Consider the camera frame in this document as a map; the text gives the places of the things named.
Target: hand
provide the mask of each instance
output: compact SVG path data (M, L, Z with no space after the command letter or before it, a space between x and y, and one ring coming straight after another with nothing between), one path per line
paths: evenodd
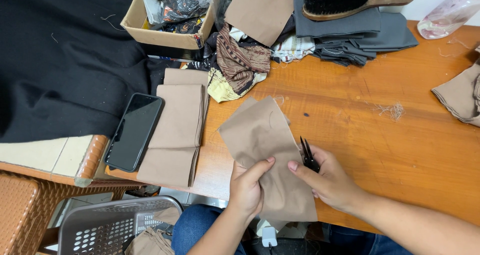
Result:
M260 211L264 204L264 193L258 179L275 163L275 158L262 160L247 170L242 164L233 163L230 179L230 200L227 209L234 209L238 215L247 218L249 223Z
M351 214L355 207L368 199L369 193L353 182L331 152L314 145L310 145L310 149L320 165L319 173L296 161L290 161L288 168L313 188L315 198L320 198L334 209Z

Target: cardboard box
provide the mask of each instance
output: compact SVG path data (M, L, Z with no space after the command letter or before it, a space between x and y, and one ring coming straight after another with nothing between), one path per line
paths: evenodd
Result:
M212 7L196 34L178 34L142 29L147 18L144 0L133 0L120 25L140 43L148 56L199 61L203 59L204 42L214 24Z

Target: stack of gray fabric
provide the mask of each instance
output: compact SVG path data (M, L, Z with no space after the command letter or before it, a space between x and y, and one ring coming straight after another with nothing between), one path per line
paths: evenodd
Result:
M297 37L315 38L313 56L348 66L364 66L377 52L399 51L419 43L400 13L371 8L330 21L313 21L302 15L303 0L294 0Z

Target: plastic bottle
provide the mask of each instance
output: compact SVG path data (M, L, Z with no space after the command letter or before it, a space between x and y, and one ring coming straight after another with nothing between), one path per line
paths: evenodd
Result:
M445 0L417 25L425 39L449 36L480 10L480 0Z

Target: forearm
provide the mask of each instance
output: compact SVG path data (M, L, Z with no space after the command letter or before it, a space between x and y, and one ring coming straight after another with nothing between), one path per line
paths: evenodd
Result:
M227 207L187 255L233 254L250 222L249 219L248 216Z
M368 195L351 214L415 255L480 251L480 227L430 209Z

